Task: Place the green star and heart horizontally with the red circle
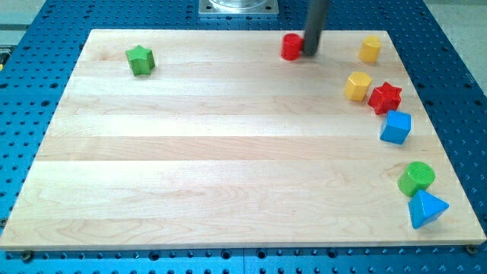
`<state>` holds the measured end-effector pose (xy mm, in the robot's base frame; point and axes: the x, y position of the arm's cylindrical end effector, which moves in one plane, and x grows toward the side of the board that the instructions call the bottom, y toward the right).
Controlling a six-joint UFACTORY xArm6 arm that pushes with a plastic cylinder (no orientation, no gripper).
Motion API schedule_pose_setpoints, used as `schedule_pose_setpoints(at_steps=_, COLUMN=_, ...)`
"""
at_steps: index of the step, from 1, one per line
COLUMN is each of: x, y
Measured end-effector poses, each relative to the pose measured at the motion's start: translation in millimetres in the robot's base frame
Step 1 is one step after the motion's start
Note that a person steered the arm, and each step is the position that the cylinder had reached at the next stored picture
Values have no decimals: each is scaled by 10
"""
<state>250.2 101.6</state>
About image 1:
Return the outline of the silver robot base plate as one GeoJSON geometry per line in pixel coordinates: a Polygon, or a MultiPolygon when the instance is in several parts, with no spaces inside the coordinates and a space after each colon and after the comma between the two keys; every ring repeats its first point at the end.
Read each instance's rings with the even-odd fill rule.
{"type": "Polygon", "coordinates": [[[199,13],[219,14],[278,14],[277,0],[199,0],[199,13]]]}

